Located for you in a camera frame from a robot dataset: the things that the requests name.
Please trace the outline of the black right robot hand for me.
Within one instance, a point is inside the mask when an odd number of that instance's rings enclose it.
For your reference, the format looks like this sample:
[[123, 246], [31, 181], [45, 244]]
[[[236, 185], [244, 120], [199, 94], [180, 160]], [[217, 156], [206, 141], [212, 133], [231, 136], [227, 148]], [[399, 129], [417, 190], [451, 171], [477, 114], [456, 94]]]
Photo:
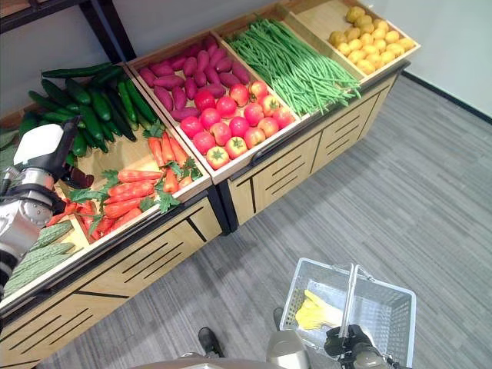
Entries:
[[331, 357], [351, 353], [354, 349], [374, 346], [369, 336], [357, 324], [347, 326], [346, 336], [340, 336], [340, 332], [341, 327], [336, 327], [326, 333], [324, 351]]

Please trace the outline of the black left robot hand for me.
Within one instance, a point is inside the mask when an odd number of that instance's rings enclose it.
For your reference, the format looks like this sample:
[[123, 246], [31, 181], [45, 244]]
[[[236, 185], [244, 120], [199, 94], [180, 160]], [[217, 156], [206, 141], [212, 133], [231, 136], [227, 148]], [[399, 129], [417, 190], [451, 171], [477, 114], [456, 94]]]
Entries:
[[15, 153], [13, 164], [20, 171], [22, 183], [33, 183], [52, 190], [61, 180], [75, 189], [90, 188], [93, 175], [87, 175], [67, 163], [78, 135], [81, 116], [68, 119], [62, 126], [49, 124], [25, 133]]

